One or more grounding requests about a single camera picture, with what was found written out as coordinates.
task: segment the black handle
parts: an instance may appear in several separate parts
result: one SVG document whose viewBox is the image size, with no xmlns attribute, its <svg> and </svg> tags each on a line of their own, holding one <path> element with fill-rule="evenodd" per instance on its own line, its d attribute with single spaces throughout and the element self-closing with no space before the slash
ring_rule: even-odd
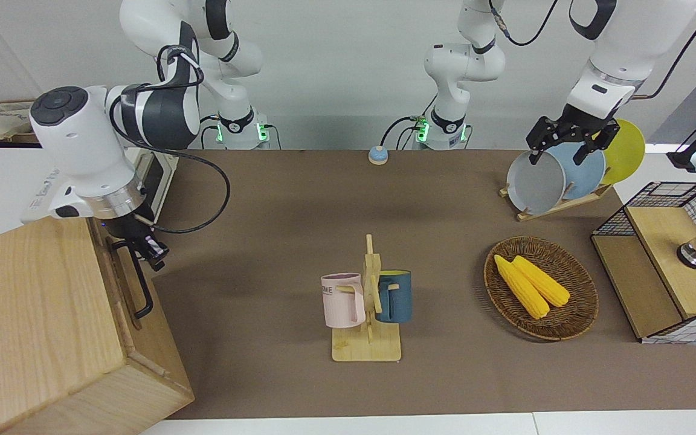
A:
<svg viewBox="0 0 696 435">
<path fill-rule="evenodd" d="M 138 258 L 136 258 L 136 251 L 133 250 L 132 245 L 121 240 L 121 242 L 114 242 L 111 245 L 113 250 L 119 250 L 119 248 L 126 247 L 128 253 L 130 254 L 130 259 L 133 261 L 133 267 L 136 269 L 136 276 L 138 276 L 138 282 L 141 284 L 141 292 L 144 294 L 144 308 L 139 309 L 133 313 L 133 317 L 136 319 L 141 319 L 147 314 L 151 313 L 152 308 L 154 308 L 154 303 L 152 302 L 152 294 L 149 292 L 149 286 L 147 286 L 147 281 L 144 278 L 144 272 L 141 270 L 141 265 L 138 264 Z"/>
<path fill-rule="evenodd" d="M 575 22 L 574 17 L 571 16 L 574 0 L 571 0 L 571 5 L 569 6 L 569 19 L 571 20 L 571 25 L 579 35 L 584 36 L 590 41 L 594 41 L 600 36 L 603 28 L 608 24 L 608 20 L 611 19 L 611 15 L 616 8 L 616 0 L 596 0 L 596 3 L 598 5 L 598 11 L 594 14 L 592 21 L 588 25 L 581 25 Z"/>
</svg>

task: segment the table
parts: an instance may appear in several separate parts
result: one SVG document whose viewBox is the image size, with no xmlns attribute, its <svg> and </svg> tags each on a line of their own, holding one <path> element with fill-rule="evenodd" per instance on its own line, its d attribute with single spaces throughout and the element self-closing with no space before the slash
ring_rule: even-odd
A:
<svg viewBox="0 0 696 435">
<path fill-rule="evenodd" d="M 174 418 L 696 408 L 696 347 L 637 344 L 589 242 L 613 193 L 519 223 L 495 193 L 517 152 L 392 152 L 379 167 L 365 152 L 198 154 L 227 171 L 233 198 L 208 228 L 162 237 L 172 253 L 155 284 L 196 396 Z M 161 224 L 191 226 L 223 195 L 185 162 Z M 329 358 L 318 278 L 360 270 L 366 233 L 386 267 L 413 271 L 398 364 Z M 484 257 L 519 234 L 591 273 L 601 311 L 584 336 L 539 344 L 491 315 Z"/>
</svg>

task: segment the corn cob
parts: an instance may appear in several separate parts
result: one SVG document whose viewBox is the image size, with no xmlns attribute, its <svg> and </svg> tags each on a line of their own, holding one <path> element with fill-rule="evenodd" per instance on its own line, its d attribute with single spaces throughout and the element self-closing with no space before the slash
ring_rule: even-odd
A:
<svg viewBox="0 0 696 435">
<path fill-rule="evenodd" d="M 528 311 L 528 314 L 534 319 L 546 316 L 549 313 L 549 304 L 539 295 L 533 284 L 502 256 L 494 256 L 494 259 L 501 278 L 506 281 L 514 296 L 524 306 L 525 311 Z"/>
<path fill-rule="evenodd" d="M 538 266 L 534 265 L 523 256 L 514 257 L 512 264 L 534 287 L 536 287 L 539 294 L 549 301 L 549 303 L 554 306 L 564 306 L 569 302 L 569 298 L 571 297 L 569 290 L 566 290 L 566 287 L 561 286 L 552 276 L 547 275 L 547 273 L 539 269 Z"/>
</svg>

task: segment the wooden mug holder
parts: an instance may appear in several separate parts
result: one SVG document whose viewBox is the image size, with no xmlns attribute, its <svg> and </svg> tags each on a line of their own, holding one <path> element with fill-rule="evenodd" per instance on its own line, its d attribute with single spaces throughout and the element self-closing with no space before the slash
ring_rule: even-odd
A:
<svg viewBox="0 0 696 435">
<path fill-rule="evenodd" d="M 387 324 L 375 319 L 382 313 L 378 280 L 381 277 L 381 255 L 372 245 L 372 234 L 367 234 L 367 254 L 364 255 L 364 312 L 367 319 L 356 327 L 332 328 L 332 359 L 343 361 L 399 361 L 401 338 L 398 324 Z"/>
</svg>

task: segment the yellow plate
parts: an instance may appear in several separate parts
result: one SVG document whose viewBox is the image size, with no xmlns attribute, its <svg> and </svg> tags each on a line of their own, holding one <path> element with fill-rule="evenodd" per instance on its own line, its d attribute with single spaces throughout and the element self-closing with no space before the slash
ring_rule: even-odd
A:
<svg viewBox="0 0 696 435">
<path fill-rule="evenodd" d="M 624 119 L 617 119 L 616 122 L 619 124 L 619 132 L 603 152 L 605 166 L 608 168 L 601 181 L 603 184 L 615 184 L 633 175 L 646 154 L 646 140 L 640 129 Z"/>
</svg>

